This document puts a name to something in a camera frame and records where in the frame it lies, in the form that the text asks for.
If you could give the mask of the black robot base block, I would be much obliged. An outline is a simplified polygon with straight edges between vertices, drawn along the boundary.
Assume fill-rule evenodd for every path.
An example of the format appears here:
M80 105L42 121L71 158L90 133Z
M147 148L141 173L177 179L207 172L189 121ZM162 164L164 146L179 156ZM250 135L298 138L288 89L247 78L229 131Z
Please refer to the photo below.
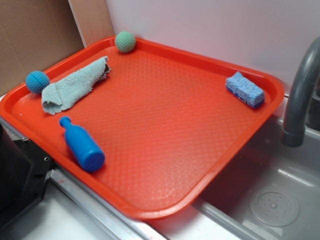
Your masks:
M29 139L13 140L0 127L0 227L39 204L45 195L52 157Z

